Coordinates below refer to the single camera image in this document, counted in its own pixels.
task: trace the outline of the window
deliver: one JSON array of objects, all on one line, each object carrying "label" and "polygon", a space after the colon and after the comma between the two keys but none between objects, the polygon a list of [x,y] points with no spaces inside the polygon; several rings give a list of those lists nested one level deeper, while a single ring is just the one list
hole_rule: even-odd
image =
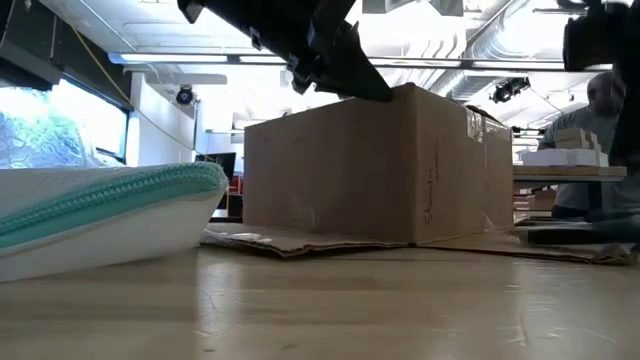
[{"label": "window", "polygon": [[67,80],[49,92],[0,87],[0,168],[117,166],[127,123],[126,112]]},{"label": "window", "polygon": [[127,113],[67,80],[51,90],[51,105],[81,123],[98,152],[124,162]]}]

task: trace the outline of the camera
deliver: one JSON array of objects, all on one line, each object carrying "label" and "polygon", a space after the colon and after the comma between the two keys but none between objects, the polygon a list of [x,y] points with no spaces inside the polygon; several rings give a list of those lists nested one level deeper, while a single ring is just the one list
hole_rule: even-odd
[{"label": "camera", "polygon": [[191,85],[180,85],[180,91],[176,95],[176,102],[180,105],[189,105],[193,102],[194,95]]},{"label": "camera", "polygon": [[570,19],[565,26],[562,57],[565,70],[579,71],[589,66],[616,64],[630,58],[640,43],[640,0],[624,3],[584,0],[575,3],[557,0],[566,10],[587,8],[587,14]]}]

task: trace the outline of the security camera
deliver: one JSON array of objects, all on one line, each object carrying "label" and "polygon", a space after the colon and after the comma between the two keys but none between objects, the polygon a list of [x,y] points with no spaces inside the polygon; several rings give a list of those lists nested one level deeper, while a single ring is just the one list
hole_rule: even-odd
[{"label": "security camera", "polygon": [[176,102],[180,105],[189,105],[193,102],[193,90],[191,85],[180,85],[180,91],[176,95]]}]

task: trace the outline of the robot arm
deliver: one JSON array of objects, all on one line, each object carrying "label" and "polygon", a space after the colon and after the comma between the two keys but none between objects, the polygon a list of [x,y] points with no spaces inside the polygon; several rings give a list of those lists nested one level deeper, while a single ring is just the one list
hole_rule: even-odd
[{"label": "robot arm", "polygon": [[194,23],[207,8],[287,62],[293,88],[376,101],[392,92],[360,47],[358,26],[344,21],[355,0],[178,0]]}]

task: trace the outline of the wooden table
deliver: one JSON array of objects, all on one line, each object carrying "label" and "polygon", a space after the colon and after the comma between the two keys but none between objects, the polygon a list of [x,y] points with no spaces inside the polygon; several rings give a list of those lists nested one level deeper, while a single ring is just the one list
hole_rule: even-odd
[{"label": "wooden table", "polygon": [[516,189],[541,188],[560,184],[587,184],[590,210],[602,209],[602,183],[624,180],[623,166],[514,166]]},{"label": "wooden table", "polygon": [[219,248],[0,284],[3,359],[640,358],[637,268]]}]

